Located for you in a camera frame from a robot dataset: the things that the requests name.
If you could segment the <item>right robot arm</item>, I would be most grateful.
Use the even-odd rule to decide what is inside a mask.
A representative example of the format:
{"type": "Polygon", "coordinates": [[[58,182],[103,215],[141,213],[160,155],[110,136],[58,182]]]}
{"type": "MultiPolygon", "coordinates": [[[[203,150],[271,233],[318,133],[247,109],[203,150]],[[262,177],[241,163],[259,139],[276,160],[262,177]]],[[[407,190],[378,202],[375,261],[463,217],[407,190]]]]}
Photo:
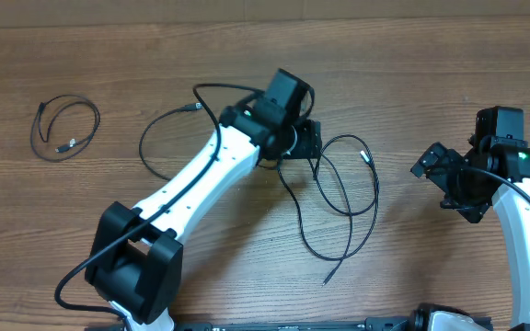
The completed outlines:
{"type": "Polygon", "coordinates": [[[410,169],[444,194],[440,205],[469,223],[493,209],[504,236],[513,291],[510,328],[530,330],[530,147],[524,113],[495,106],[477,113],[466,154],[432,144],[410,169]]]}

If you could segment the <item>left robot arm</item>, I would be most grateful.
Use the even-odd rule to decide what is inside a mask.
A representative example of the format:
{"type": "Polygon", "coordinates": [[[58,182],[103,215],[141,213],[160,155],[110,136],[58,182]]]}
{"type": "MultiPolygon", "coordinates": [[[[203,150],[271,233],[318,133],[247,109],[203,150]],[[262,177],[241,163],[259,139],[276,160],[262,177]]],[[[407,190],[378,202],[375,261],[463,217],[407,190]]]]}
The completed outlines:
{"type": "Polygon", "coordinates": [[[320,124],[309,118],[311,85],[280,69],[266,89],[246,90],[165,186],[131,208],[115,201],[100,216],[85,279],[125,329],[173,329],[167,308],[179,290],[184,245],[239,179],[262,160],[320,156],[320,124]]]}

